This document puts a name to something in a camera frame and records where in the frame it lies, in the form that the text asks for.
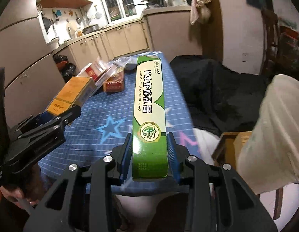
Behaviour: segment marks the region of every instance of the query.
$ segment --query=hanging utensil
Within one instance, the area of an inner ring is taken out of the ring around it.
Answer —
[[[100,12],[97,11],[97,5],[95,5],[95,10],[96,10],[95,17],[96,17],[97,19],[100,19],[102,15],[101,15]]]
[[[85,15],[86,15],[86,23],[89,25],[91,22],[91,18],[88,17],[87,10],[85,11]]]
[[[47,33],[49,33],[48,30],[51,27],[51,22],[50,22],[50,20],[48,18],[44,17],[43,13],[41,14],[41,16],[42,16],[42,20],[43,20],[45,31]]]
[[[82,19],[79,18],[79,17],[77,16],[77,13],[76,13],[76,12],[75,12],[75,15],[76,15],[76,22],[77,22],[78,24],[80,24],[80,23],[82,22]]]
[[[56,15],[56,13],[55,13],[55,11],[54,11],[54,10],[52,10],[52,13],[54,14],[55,21],[59,21],[59,16],[58,16],[58,15]]]

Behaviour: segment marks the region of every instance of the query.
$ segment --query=yellow box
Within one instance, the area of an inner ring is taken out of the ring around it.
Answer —
[[[95,88],[92,78],[73,76],[50,103],[47,111],[57,116],[74,104],[82,107]]]

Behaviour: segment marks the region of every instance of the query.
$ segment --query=countertop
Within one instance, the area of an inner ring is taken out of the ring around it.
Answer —
[[[113,25],[105,27],[105,28],[103,28],[103,29],[101,29],[99,31],[92,32],[92,33],[89,33],[89,34],[77,37],[75,39],[71,39],[69,41],[66,41],[61,46],[59,46],[58,48],[56,48],[55,50],[53,50],[52,51],[52,55],[57,54],[62,49],[66,48],[67,46],[69,46],[69,45],[71,45],[71,44],[73,44],[73,43],[75,43],[77,41],[80,41],[80,40],[82,40],[84,38],[91,37],[93,35],[96,35],[96,34],[99,34],[99,33],[103,33],[103,32],[106,32],[108,30],[111,30],[111,29],[114,29],[114,28],[117,28],[117,27],[121,27],[121,26],[129,24],[129,23],[134,23],[134,22],[140,21],[140,20],[142,20],[142,18],[144,16],[148,16],[148,15],[151,15],[151,14],[158,14],[158,13],[177,12],[177,11],[190,11],[190,6],[170,6],[170,7],[160,7],[160,8],[154,8],[154,9],[145,9],[145,10],[143,10],[141,16],[138,17],[138,18],[134,18],[132,20],[127,20],[127,21],[124,21],[124,22],[121,22],[121,23],[117,23],[117,24],[113,24]]]

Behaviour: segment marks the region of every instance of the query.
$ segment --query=silver bolt head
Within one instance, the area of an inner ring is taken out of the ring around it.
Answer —
[[[229,171],[229,170],[232,169],[231,165],[230,165],[230,164],[227,164],[227,163],[226,163],[226,164],[223,164],[222,168],[223,168],[224,170],[227,170],[227,171]]]
[[[187,160],[190,161],[190,162],[195,162],[197,160],[197,157],[196,156],[193,156],[193,155],[189,155],[187,157]]]
[[[105,157],[103,158],[103,161],[106,162],[106,163],[109,163],[109,162],[111,162],[112,160],[113,160],[113,157],[112,157],[112,156],[105,156]]]
[[[77,169],[77,164],[71,164],[71,165],[69,166],[69,170],[70,170],[70,171],[74,171],[75,169]]]

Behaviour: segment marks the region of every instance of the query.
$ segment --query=product logo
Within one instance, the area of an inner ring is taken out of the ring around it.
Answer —
[[[139,136],[146,142],[158,141],[161,136],[160,128],[154,122],[146,122],[139,129]]]

